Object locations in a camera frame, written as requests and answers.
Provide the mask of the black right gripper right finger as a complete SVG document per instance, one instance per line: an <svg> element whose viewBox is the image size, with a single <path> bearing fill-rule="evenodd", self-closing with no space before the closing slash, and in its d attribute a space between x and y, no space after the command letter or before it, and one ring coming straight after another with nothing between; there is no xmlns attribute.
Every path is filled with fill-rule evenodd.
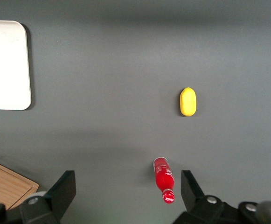
<svg viewBox="0 0 271 224"><path fill-rule="evenodd" d="M175 224L237 224L237 210L216 196L203 193L190 170L181 172L181 196L186 211Z"/></svg>

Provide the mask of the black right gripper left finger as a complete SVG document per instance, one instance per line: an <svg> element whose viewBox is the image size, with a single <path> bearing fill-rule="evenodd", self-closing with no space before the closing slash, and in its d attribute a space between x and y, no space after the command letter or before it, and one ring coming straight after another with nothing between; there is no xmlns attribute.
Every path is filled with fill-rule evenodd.
<svg viewBox="0 0 271 224"><path fill-rule="evenodd" d="M75 195L75 171L67 170L44 195L32 196L20 205L22 222L59 224Z"/></svg>

